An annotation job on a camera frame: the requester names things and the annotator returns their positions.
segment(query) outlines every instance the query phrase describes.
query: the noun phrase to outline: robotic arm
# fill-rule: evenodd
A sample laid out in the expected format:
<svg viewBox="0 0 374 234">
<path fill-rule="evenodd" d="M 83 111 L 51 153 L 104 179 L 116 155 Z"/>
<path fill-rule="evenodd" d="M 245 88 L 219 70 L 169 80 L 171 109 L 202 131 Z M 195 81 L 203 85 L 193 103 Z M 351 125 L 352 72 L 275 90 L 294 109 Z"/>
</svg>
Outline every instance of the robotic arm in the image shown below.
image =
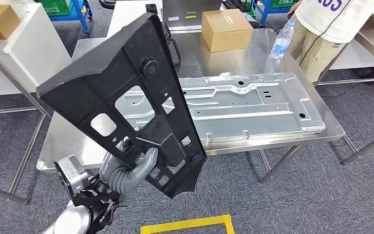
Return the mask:
<svg viewBox="0 0 374 234">
<path fill-rule="evenodd" d="M 145 179 L 157 156 L 158 149 L 150 148 L 144 160 L 129 171 L 118 158 L 107 154 L 97 175 L 86 171 L 75 156 L 55 162 L 71 201 L 42 234 L 94 234 L 111 225 L 121 194 L 132 192 Z"/>
</svg>

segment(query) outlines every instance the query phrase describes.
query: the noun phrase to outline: green crate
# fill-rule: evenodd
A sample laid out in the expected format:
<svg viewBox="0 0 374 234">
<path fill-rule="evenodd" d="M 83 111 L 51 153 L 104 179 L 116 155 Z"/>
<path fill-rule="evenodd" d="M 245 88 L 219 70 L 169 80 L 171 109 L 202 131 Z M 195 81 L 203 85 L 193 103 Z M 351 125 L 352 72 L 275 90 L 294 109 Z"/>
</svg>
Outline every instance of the green crate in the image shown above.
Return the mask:
<svg viewBox="0 0 374 234">
<path fill-rule="evenodd" d="M 271 8 L 293 6 L 298 0 L 272 0 Z"/>
<path fill-rule="evenodd" d="M 48 16 L 69 15 L 72 9 L 71 0 L 35 0 L 42 3 Z"/>
</svg>

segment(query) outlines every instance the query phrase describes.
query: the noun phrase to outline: black bracket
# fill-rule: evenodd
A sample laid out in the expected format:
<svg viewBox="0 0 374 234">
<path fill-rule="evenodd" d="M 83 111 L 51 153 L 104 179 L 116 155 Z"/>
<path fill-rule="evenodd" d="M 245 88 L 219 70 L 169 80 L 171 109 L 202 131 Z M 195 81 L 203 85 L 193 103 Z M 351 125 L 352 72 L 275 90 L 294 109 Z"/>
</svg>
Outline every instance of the black bracket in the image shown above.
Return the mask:
<svg viewBox="0 0 374 234">
<path fill-rule="evenodd" d="M 137 85 L 154 110 L 141 129 L 134 129 L 115 107 Z M 130 169 L 141 153 L 158 148 L 158 163 L 146 180 L 167 196 L 194 191 L 207 156 L 156 15 L 142 15 L 40 85 L 37 94 Z M 174 109 L 166 113 L 162 104 L 170 97 Z M 100 114 L 115 125 L 111 132 L 101 134 L 92 127 Z M 120 150 L 117 143 L 125 137 L 130 143 Z M 186 137 L 190 143 L 183 145 Z"/>
</svg>

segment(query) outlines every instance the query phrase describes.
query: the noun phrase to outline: khaki pants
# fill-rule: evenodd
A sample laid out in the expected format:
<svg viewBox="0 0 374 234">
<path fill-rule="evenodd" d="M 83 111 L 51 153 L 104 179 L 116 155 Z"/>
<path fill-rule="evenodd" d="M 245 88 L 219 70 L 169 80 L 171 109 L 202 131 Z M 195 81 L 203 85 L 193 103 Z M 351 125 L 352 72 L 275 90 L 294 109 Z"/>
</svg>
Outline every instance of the khaki pants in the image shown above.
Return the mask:
<svg viewBox="0 0 374 234">
<path fill-rule="evenodd" d="M 320 73 L 338 55 L 345 44 L 337 45 L 323 38 L 318 38 L 316 34 L 311 33 L 299 22 L 296 15 L 293 15 L 291 19 L 295 21 L 295 26 L 293 27 L 293 38 L 287 51 L 295 60 L 300 57 L 299 63 L 304 57 L 300 68 L 310 82 L 315 82 L 318 80 Z"/>
</svg>

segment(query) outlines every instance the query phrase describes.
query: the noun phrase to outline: yellow floor tape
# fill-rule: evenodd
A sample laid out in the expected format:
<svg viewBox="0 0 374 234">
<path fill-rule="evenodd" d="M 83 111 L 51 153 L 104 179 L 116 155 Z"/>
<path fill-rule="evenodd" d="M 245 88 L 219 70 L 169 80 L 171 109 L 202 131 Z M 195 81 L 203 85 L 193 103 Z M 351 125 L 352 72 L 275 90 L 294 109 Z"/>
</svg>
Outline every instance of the yellow floor tape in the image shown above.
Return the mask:
<svg viewBox="0 0 374 234">
<path fill-rule="evenodd" d="M 221 216 L 189 219 L 184 221 L 177 221 L 171 223 L 162 223 L 155 225 L 147 225 L 140 228 L 141 234 L 160 233 L 167 231 L 174 231 L 185 228 L 195 228 L 200 226 L 214 225 L 224 223 L 227 234 L 234 234 L 233 224 L 231 223 L 231 216 L 224 214 Z"/>
</svg>

